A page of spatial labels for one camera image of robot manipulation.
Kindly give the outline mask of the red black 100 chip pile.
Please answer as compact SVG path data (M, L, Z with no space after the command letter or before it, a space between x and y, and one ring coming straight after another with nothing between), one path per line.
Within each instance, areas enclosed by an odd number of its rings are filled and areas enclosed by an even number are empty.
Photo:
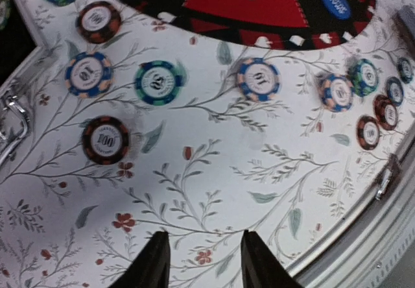
M380 139L380 130L374 117L363 115L357 122L357 141L362 149L374 150Z
M373 102L377 122L384 130L394 130L398 122L398 112L392 101L384 95L377 95Z
M121 15L111 3L96 1L81 10L75 27L87 42L105 43L111 40L121 28Z

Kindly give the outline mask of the blue green 50 chip stack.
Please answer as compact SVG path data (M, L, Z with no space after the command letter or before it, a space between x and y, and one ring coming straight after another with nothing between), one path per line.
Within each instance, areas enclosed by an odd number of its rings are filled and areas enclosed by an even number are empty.
M177 98L184 76L170 62L154 60L140 65L134 78L136 95L152 106L163 106Z

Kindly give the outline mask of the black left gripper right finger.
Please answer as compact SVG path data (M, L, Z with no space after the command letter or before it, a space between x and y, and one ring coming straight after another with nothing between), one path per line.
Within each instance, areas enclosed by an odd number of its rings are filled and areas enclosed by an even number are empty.
M256 232L245 230L241 239L243 287L302 288Z

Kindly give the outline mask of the red black 100 chip stack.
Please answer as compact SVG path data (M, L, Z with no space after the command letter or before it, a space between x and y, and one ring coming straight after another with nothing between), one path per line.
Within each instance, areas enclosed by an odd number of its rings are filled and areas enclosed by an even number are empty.
M86 125L82 137L86 157L99 165L113 165L121 161L129 150L129 131L117 118L99 116Z

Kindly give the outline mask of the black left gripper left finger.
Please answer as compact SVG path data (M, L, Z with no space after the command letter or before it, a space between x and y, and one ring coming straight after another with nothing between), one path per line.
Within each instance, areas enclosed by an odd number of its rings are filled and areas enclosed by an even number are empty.
M113 287L168 287L170 262L169 234L167 232L156 232L125 273L113 283Z

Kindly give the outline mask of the blue small blind button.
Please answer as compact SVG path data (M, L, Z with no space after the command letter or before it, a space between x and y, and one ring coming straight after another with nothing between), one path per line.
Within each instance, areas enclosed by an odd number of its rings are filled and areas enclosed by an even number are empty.
M322 0L327 11L339 20L351 17L351 8L347 0Z

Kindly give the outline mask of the blue card deck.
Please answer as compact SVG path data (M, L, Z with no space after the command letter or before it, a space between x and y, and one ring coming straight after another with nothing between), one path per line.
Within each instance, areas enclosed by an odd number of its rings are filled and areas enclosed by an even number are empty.
M414 34L414 12L409 5L404 5L397 11L397 18L408 31Z

